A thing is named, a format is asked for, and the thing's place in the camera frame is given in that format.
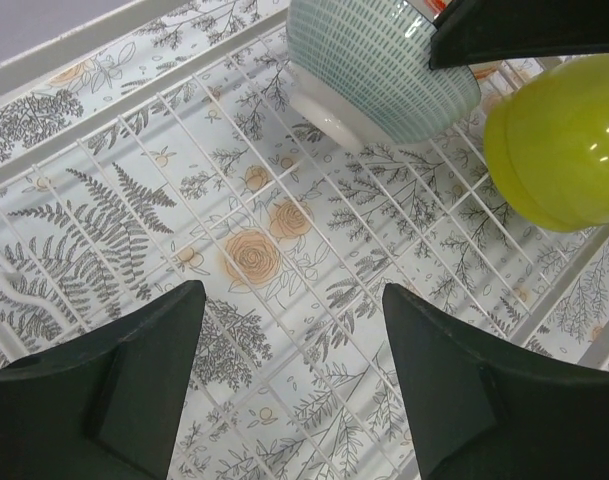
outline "patterned surface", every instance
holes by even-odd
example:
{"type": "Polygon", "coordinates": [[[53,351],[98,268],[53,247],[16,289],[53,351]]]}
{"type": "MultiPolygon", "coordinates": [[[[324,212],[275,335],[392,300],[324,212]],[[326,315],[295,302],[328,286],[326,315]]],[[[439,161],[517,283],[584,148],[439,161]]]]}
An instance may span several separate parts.
{"type": "MultiPolygon", "coordinates": [[[[234,15],[246,6],[224,6],[217,32],[238,22],[234,15]],[[234,13],[224,15],[229,9],[234,13]]],[[[109,94],[132,88],[133,79],[164,71],[191,45],[208,44],[208,30],[191,28],[196,14],[189,7],[204,6],[190,4],[161,19],[167,27],[155,22],[100,54],[115,62],[122,51],[122,60],[128,58],[131,42],[135,47],[120,67],[122,78],[110,85],[93,93],[92,83],[80,87],[84,73],[72,70],[77,76],[64,86],[40,87],[0,112],[6,125],[0,146],[10,145],[9,158],[23,151],[23,142],[38,141],[48,122],[57,131],[100,108],[109,94]],[[181,43],[160,44],[175,28],[181,43]],[[56,92],[62,93],[53,104],[41,103],[56,92]],[[79,117],[67,116],[71,105],[82,108],[79,117]]],[[[257,8],[263,14],[276,7],[260,2],[257,8]]],[[[508,89],[502,77],[485,84],[480,108],[458,124],[470,143],[448,129],[430,142],[377,145],[351,156],[288,106],[293,79],[282,67],[284,40],[280,31],[266,40],[270,50],[256,44],[235,56],[240,70],[226,62],[203,73],[206,89],[190,80],[165,96],[205,153],[154,102],[127,117],[135,135],[110,126],[85,142],[90,158],[74,150],[43,176],[27,175],[0,195],[0,208],[25,240],[0,219],[0,250],[25,274],[17,289],[62,306],[33,254],[70,299],[71,309],[63,307],[68,318],[86,328],[184,278],[205,282],[210,298],[173,480],[270,478],[265,467],[279,480],[387,478],[412,441],[377,302],[385,283],[414,285],[462,319],[510,332],[546,288],[539,274],[552,280],[564,256],[585,240],[582,234],[547,238],[488,181],[477,152],[485,112],[498,100],[492,85],[508,89]],[[254,77],[259,93],[244,74],[254,77]],[[127,198],[141,224],[116,195],[127,198]],[[117,279],[67,212],[101,246],[117,279]],[[120,282],[137,287],[120,294],[120,282]],[[305,344],[308,359],[293,340],[305,344]]],[[[528,61],[514,65],[515,82],[537,71],[528,61]]],[[[31,351],[46,348],[61,331],[45,312],[1,292],[0,317],[31,351]]],[[[529,348],[577,361],[608,318],[609,242],[529,348]]],[[[0,352],[0,366],[5,363],[0,352]]]]}
{"type": "Polygon", "coordinates": [[[468,68],[428,68],[435,28],[408,3],[294,0],[287,30],[293,63],[398,144],[432,137],[479,103],[468,68]]]}

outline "white wire rack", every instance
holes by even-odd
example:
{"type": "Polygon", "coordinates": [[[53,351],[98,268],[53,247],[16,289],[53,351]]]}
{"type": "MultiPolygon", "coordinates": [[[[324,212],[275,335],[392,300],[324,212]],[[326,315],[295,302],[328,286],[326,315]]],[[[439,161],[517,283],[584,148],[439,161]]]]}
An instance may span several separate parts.
{"type": "MultiPolygon", "coordinates": [[[[226,325],[220,321],[218,315],[212,311],[210,312],[210,318],[216,325],[217,331],[230,342],[235,349],[236,354],[249,366],[255,383],[254,387],[245,391],[242,396],[236,399],[236,404],[231,407],[226,403],[223,403],[222,400],[216,398],[216,394],[212,393],[208,386],[205,385],[197,375],[193,374],[192,382],[194,382],[210,403],[209,408],[216,411],[219,416],[218,422],[213,423],[210,429],[201,434],[200,438],[208,439],[217,431],[221,431],[218,429],[221,429],[222,425],[226,425],[226,430],[231,432],[235,441],[238,441],[241,445],[252,446],[244,450],[244,460],[246,461],[246,456],[248,456],[248,465],[253,465],[255,468],[255,471],[257,472],[256,478],[269,478],[271,480],[291,478],[285,476],[283,466],[280,468],[276,467],[275,463],[271,460],[273,457],[267,456],[265,451],[253,446],[256,444],[255,440],[249,437],[247,431],[237,426],[234,414],[232,413],[233,411],[244,407],[251,401],[257,392],[262,391],[272,398],[272,401],[277,405],[277,408],[280,409],[281,413],[288,417],[290,422],[297,428],[297,432],[302,437],[301,441],[306,442],[311,451],[311,458],[315,456],[319,464],[326,465],[328,477],[325,478],[345,478],[347,475],[342,471],[344,465],[338,463],[337,459],[331,458],[333,455],[330,453],[330,450],[324,446],[323,442],[318,441],[317,438],[313,438],[314,434],[309,433],[306,425],[303,425],[301,418],[293,411],[292,404],[284,399],[284,392],[279,391],[274,386],[273,380],[276,377],[288,369],[294,361],[301,361],[303,359],[310,365],[310,368],[320,379],[324,388],[327,388],[330,395],[334,397],[334,401],[345,409],[344,411],[346,414],[350,416],[356,427],[359,428],[368,442],[370,442],[367,448],[364,449],[364,452],[366,453],[362,453],[362,455],[371,457],[372,461],[375,463],[388,466],[388,470],[384,470],[387,470],[390,474],[378,478],[416,478],[419,474],[417,472],[416,464],[414,463],[412,444],[407,442],[407,451],[406,454],[403,455],[403,458],[391,453],[383,445],[380,438],[372,431],[372,428],[366,424],[359,408],[357,408],[354,403],[347,400],[346,394],[343,393],[342,389],[333,382],[332,378],[330,378],[329,372],[324,369],[324,366],[318,359],[311,355],[311,346],[314,345],[323,334],[331,329],[341,331],[348,339],[347,341],[352,344],[352,347],[368,364],[368,367],[372,369],[371,371],[377,376],[377,381],[384,385],[384,388],[390,393],[392,398],[395,398],[400,403],[402,402],[397,385],[394,384],[392,378],[377,364],[377,355],[373,357],[366,352],[363,342],[358,341],[354,337],[354,332],[352,332],[351,329],[347,327],[346,323],[342,321],[343,315],[345,315],[349,309],[354,308],[359,303],[362,296],[371,302],[370,304],[374,306],[374,309],[377,309],[378,312],[381,313],[380,299],[377,296],[377,290],[373,289],[377,276],[374,276],[373,278],[364,278],[364,276],[359,273],[358,268],[347,260],[347,252],[340,251],[340,248],[327,238],[327,231],[324,229],[324,226],[315,221],[312,212],[307,209],[305,205],[302,205],[301,200],[298,198],[298,194],[291,191],[292,188],[289,186],[290,175],[292,175],[293,172],[298,171],[298,169],[306,168],[308,171],[314,172],[320,181],[325,182],[325,185],[334,193],[336,201],[340,202],[348,214],[354,216],[356,225],[365,232],[365,235],[370,237],[371,244],[378,247],[380,251],[383,252],[386,265],[394,268],[400,281],[412,288],[415,287],[416,281],[414,281],[413,275],[407,268],[407,263],[409,261],[407,252],[411,252],[418,248],[418,246],[423,245],[427,251],[427,255],[430,255],[434,259],[435,265],[439,265],[439,267],[435,266],[435,271],[445,271],[445,275],[449,275],[453,284],[456,285],[456,287],[453,288],[458,288],[459,291],[462,292],[463,298],[460,298],[461,303],[466,307],[473,306],[475,311],[479,312],[480,322],[477,323],[478,326],[520,346],[528,347],[529,341],[533,338],[533,334],[542,326],[549,315],[551,315],[558,306],[564,292],[572,285],[579,273],[591,261],[593,255],[606,242],[609,237],[609,226],[595,229],[590,232],[590,234],[582,233],[581,242],[571,253],[560,248],[560,243],[556,241],[558,237],[553,238],[552,234],[536,229],[539,238],[542,238],[543,241],[550,242],[550,245],[556,250],[556,254],[559,255],[564,264],[554,276],[547,275],[538,267],[537,259],[533,258],[532,251],[527,251],[521,239],[516,238],[515,233],[511,232],[502,221],[498,219],[496,212],[493,211],[492,207],[487,205],[484,198],[481,198],[479,188],[484,185],[485,182],[488,182],[488,173],[484,173],[476,179],[476,181],[471,182],[469,179],[465,178],[460,169],[453,164],[449,155],[447,155],[440,146],[439,139],[436,139],[429,142],[431,148],[448,167],[448,172],[452,173],[452,175],[450,175],[450,173],[449,175],[452,178],[455,178],[463,189],[461,195],[459,195],[455,201],[447,204],[447,202],[435,192],[435,189],[424,180],[422,174],[417,171],[417,166],[411,161],[405,161],[403,165],[408,169],[412,178],[421,185],[427,197],[439,207],[441,214],[436,216],[435,221],[429,229],[415,225],[412,216],[404,203],[400,202],[399,199],[389,191],[387,186],[383,184],[381,177],[376,174],[372,164],[369,164],[369,162],[362,158],[355,159],[361,171],[367,176],[368,180],[372,182],[371,184],[378,188],[390,202],[391,208],[396,211],[397,218],[404,220],[409,226],[410,231],[412,231],[413,240],[404,244],[402,251],[391,251],[385,240],[386,231],[382,231],[377,226],[374,226],[372,222],[369,221],[369,218],[360,211],[359,204],[356,204],[353,199],[347,197],[342,185],[333,178],[332,172],[321,165],[319,158],[315,158],[317,154],[310,152],[310,148],[303,145],[303,142],[291,130],[288,122],[283,119],[282,112],[271,106],[272,102],[270,99],[263,98],[264,90],[258,83],[258,80],[252,78],[248,72],[240,68],[235,59],[235,54],[237,52],[247,51],[251,47],[261,47],[266,52],[271,53],[272,58],[278,59],[279,65],[277,68],[288,71],[285,56],[273,52],[271,44],[267,42],[269,37],[275,35],[276,32],[280,32],[284,28],[283,23],[285,21],[285,16],[286,10],[283,10],[258,21],[244,31],[193,57],[168,73],[157,77],[147,85],[125,95],[103,110],[65,129],[12,162],[2,165],[0,167],[0,192],[12,188],[13,185],[16,185],[20,181],[24,181],[27,176],[39,178],[43,188],[48,191],[52,199],[60,206],[61,211],[59,214],[67,219],[66,223],[71,225],[71,231],[76,231],[76,235],[80,241],[83,239],[86,242],[89,251],[92,252],[95,258],[104,266],[107,276],[114,279],[117,288],[115,293],[111,296],[98,299],[95,304],[87,306],[82,310],[80,305],[76,304],[70,295],[67,294],[67,290],[62,285],[61,279],[56,278],[51,271],[51,267],[40,259],[39,253],[35,250],[35,247],[31,245],[30,240],[27,239],[26,233],[22,231],[21,226],[18,226],[14,218],[9,215],[7,204],[4,204],[4,202],[0,200],[1,228],[5,229],[5,233],[9,234],[23,247],[23,252],[25,252],[26,256],[26,258],[20,262],[21,265],[18,265],[17,259],[13,257],[14,253],[4,251],[0,246],[0,291],[8,298],[17,302],[18,305],[32,305],[48,312],[54,320],[57,329],[57,333],[53,336],[52,340],[48,342],[48,344],[40,346],[40,348],[48,348],[50,345],[55,345],[83,332],[90,331],[107,321],[104,311],[108,305],[116,301],[125,302],[125,304],[131,305],[131,308],[141,305],[142,297],[140,296],[140,288],[145,279],[163,275],[165,272],[168,272],[170,275],[176,276],[179,281],[186,280],[188,278],[187,273],[181,268],[181,265],[178,264],[176,259],[177,254],[175,252],[182,252],[186,248],[190,248],[195,245],[198,240],[207,240],[213,247],[212,254],[222,256],[224,261],[234,269],[234,275],[249,288],[257,302],[263,307],[267,314],[272,317],[273,321],[283,332],[283,335],[288,338],[288,342],[290,342],[291,345],[289,349],[287,349],[288,353],[281,357],[279,362],[272,364],[270,369],[260,368],[250,357],[249,351],[240,346],[239,339],[235,338],[231,331],[227,329],[226,325]],[[305,152],[297,161],[288,165],[283,172],[273,174],[272,178],[263,185],[262,188],[254,192],[251,196],[246,197],[239,193],[239,189],[234,185],[234,181],[223,171],[222,165],[213,158],[212,153],[209,153],[209,149],[202,144],[203,142],[198,138],[195,129],[187,123],[186,118],[181,113],[178,113],[177,109],[169,100],[169,92],[176,91],[178,87],[186,85],[187,82],[198,85],[203,90],[202,94],[204,98],[217,108],[223,119],[231,126],[233,134],[244,142],[248,151],[254,155],[265,171],[272,172],[272,164],[267,154],[261,151],[262,149],[258,147],[256,142],[248,138],[248,135],[245,134],[244,130],[236,123],[234,113],[230,112],[230,108],[224,105],[224,102],[220,100],[219,95],[204,83],[205,75],[227,62],[229,68],[243,79],[253,94],[265,100],[263,105],[268,109],[269,114],[272,115],[276,125],[279,124],[281,128],[287,131],[289,133],[289,138],[294,145],[296,145],[301,152],[305,152]],[[183,132],[185,141],[192,145],[196,154],[199,153],[199,155],[208,162],[207,165],[215,172],[215,175],[221,179],[222,188],[226,187],[232,192],[236,202],[235,206],[231,207],[229,213],[219,217],[216,221],[212,221],[210,212],[198,211],[195,204],[182,192],[182,185],[178,184],[178,181],[167,173],[167,171],[156,161],[155,155],[146,147],[142,137],[134,130],[133,124],[129,122],[129,118],[132,114],[138,112],[142,106],[150,105],[151,103],[157,104],[158,108],[164,110],[164,115],[168,118],[168,122],[179,127],[181,132],[183,132]],[[169,239],[161,239],[159,235],[151,229],[150,225],[147,224],[141,209],[139,209],[133,202],[133,199],[128,197],[123,191],[119,181],[114,175],[107,171],[106,162],[99,160],[89,147],[89,140],[92,140],[102,132],[106,132],[107,129],[114,127],[117,127],[122,131],[124,136],[132,139],[135,142],[136,147],[141,150],[141,155],[150,161],[150,164],[163,179],[168,191],[173,194],[174,198],[176,198],[179,204],[188,212],[190,221],[199,231],[199,235],[184,239],[180,239],[179,237],[173,239],[173,241],[177,242],[180,246],[171,251],[168,247],[169,239]],[[89,168],[94,170],[94,173],[99,175],[105,184],[108,185],[111,194],[114,194],[116,196],[115,198],[118,198],[123,202],[123,205],[134,224],[137,225],[137,228],[145,232],[152,242],[154,249],[157,251],[160,260],[142,274],[139,277],[139,280],[133,281],[130,278],[125,278],[124,275],[121,275],[118,272],[114,259],[109,258],[102,246],[95,241],[95,233],[85,229],[82,224],[83,222],[79,220],[79,212],[72,210],[72,207],[66,198],[65,191],[60,190],[56,182],[49,180],[49,178],[53,177],[52,172],[55,172],[60,168],[65,168],[63,166],[63,158],[72,154],[81,155],[86,159],[87,165],[90,166],[89,168]],[[283,244],[271,235],[269,228],[263,226],[261,219],[258,218],[257,212],[252,207],[252,201],[267,194],[273,188],[279,188],[281,192],[292,201],[293,205],[298,209],[299,214],[306,222],[310,223],[312,229],[319,235],[320,239],[322,239],[324,249],[327,252],[330,252],[330,254],[338,260],[337,267],[348,272],[354,280],[355,290],[356,292],[359,292],[359,294],[356,293],[353,296],[353,299],[341,309],[334,307],[332,300],[330,300],[326,293],[320,289],[315,279],[312,278],[296,260],[291,258],[283,244]],[[515,292],[514,285],[507,280],[506,275],[501,271],[501,266],[496,265],[496,261],[487,255],[486,250],[481,248],[479,242],[475,240],[474,232],[467,232],[466,225],[464,225],[461,218],[455,214],[466,201],[471,199],[479,204],[484,211],[484,214],[488,216],[489,221],[497,228],[497,231],[501,234],[502,241],[505,242],[516,255],[523,259],[526,270],[532,273],[533,281],[539,282],[541,285],[539,295],[534,300],[527,300],[519,295],[519,293],[515,292]],[[225,243],[218,234],[218,226],[228,222],[240,212],[253,219],[256,228],[261,231],[266,238],[270,239],[272,247],[279,252],[287,268],[292,269],[294,278],[304,285],[308,295],[321,306],[324,313],[318,315],[315,320],[317,323],[314,325],[318,325],[319,328],[314,330],[314,334],[306,337],[296,334],[293,331],[292,326],[285,320],[285,315],[287,315],[288,312],[278,311],[274,304],[268,301],[262,292],[258,291],[258,288],[254,285],[253,279],[249,278],[248,271],[236,263],[235,258],[233,258],[231,253],[227,250],[225,243]],[[465,248],[475,252],[477,258],[484,264],[485,271],[489,278],[492,278],[501,288],[504,288],[507,295],[509,295],[511,299],[514,300],[515,304],[525,312],[525,315],[521,317],[519,322],[511,328],[507,329],[505,325],[499,324],[497,316],[493,315],[489,311],[487,304],[483,303],[482,292],[467,284],[466,278],[463,278],[460,272],[457,271],[458,267],[454,265],[453,262],[445,256],[442,249],[439,248],[439,232],[442,232],[442,230],[440,230],[440,225],[446,224],[452,225],[452,228],[457,228],[461,232],[461,236],[464,238],[465,242],[464,245],[466,245],[465,248]],[[37,292],[35,295],[26,295],[16,291],[14,282],[19,281],[25,275],[34,276],[36,273],[41,278],[46,279],[49,291],[53,292],[53,296],[48,298],[55,298],[54,301],[48,301],[46,299],[47,296],[40,292],[37,292]]],[[[557,63],[556,59],[545,59],[539,62],[539,65],[542,68],[548,68],[555,63],[557,63]]],[[[521,81],[520,73],[514,69],[511,63],[506,63],[500,69],[499,75],[494,77],[494,79],[491,79],[488,85],[494,88],[499,94],[503,95],[506,93],[506,86],[508,86],[509,90],[517,89],[519,88],[521,81]],[[500,86],[498,82],[504,82],[504,86],[500,86]]],[[[460,125],[455,125],[453,129],[457,136],[459,136],[459,139],[473,152],[476,160],[483,163],[484,158],[480,152],[479,145],[476,145],[475,142],[469,138],[470,134],[464,131],[460,125]]],[[[208,280],[206,281],[206,287],[208,291],[208,280]]],[[[8,321],[2,320],[3,319],[0,319],[0,349],[9,361],[16,360],[35,350],[34,346],[26,345],[25,342],[21,340],[17,332],[9,327],[8,321]]],[[[388,349],[388,345],[384,343],[379,347],[378,352],[386,349],[388,349]]],[[[581,364],[593,368],[602,368],[608,362],[609,323],[605,327],[604,334],[591,344],[580,359],[581,364]]],[[[202,473],[201,469],[198,466],[195,466],[194,461],[189,458],[190,456],[191,453],[187,452],[178,441],[170,476],[175,480],[185,477],[202,480],[212,478],[208,477],[207,474],[202,473]]],[[[299,465],[299,468],[301,469],[299,475],[293,476],[292,478],[305,478],[302,477],[302,475],[307,468],[307,463],[299,465]]],[[[365,475],[367,474],[358,471],[356,478],[367,478],[365,475]]],[[[255,478],[250,476],[245,477],[241,474],[238,476],[239,478],[255,478]]]]}

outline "orange rose print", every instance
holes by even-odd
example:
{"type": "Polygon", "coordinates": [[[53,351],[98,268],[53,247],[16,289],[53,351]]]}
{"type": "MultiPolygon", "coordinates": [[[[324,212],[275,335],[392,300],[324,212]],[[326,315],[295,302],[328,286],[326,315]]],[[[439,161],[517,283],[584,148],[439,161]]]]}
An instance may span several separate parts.
{"type": "Polygon", "coordinates": [[[492,92],[482,100],[482,111],[488,115],[500,103],[502,103],[502,96],[497,92],[492,92]]]}
{"type": "Polygon", "coordinates": [[[604,330],[604,327],[602,327],[601,325],[598,325],[595,328],[593,328],[593,330],[591,331],[591,340],[592,341],[597,340],[597,337],[600,336],[600,334],[602,333],[602,330],[604,330]]]}
{"type": "MultiPolygon", "coordinates": [[[[300,206],[310,218],[313,218],[313,212],[305,203],[301,203],[300,206]]],[[[306,235],[311,228],[310,222],[291,200],[277,205],[271,217],[271,235],[278,239],[297,238],[306,235]]]]}
{"type": "Polygon", "coordinates": [[[264,167],[251,165],[246,170],[244,181],[246,182],[246,188],[251,192],[257,192],[269,182],[269,175],[264,167]]]}
{"type": "MultiPolygon", "coordinates": [[[[270,282],[280,268],[280,254],[266,235],[258,230],[243,230],[226,242],[226,252],[248,281],[256,286],[270,282]]],[[[245,283],[231,263],[226,260],[226,271],[234,279],[245,283]]]]}
{"type": "Polygon", "coordinates": [[[95,69],[95,65],[93,60],[87,59],[83,62],[80,62],[72,67],[64,70],[59,75],[54,76],[49,80],[48,84],[52,87],[63,87],[64,85],[68,85],[76,78],[84,75],[85,72],[91,71],[95,69]]]}

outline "patterned bowl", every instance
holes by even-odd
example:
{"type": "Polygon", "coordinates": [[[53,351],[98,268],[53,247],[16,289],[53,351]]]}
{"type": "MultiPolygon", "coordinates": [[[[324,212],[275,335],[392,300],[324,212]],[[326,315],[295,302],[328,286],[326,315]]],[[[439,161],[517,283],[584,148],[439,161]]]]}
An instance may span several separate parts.
{"type": "Polygon", "coordinates": [[[292,0],[291,106],[344,148],[431,138],[480,101],[468,67],[429,68],[435,27],[406,0],[292,0]]]}

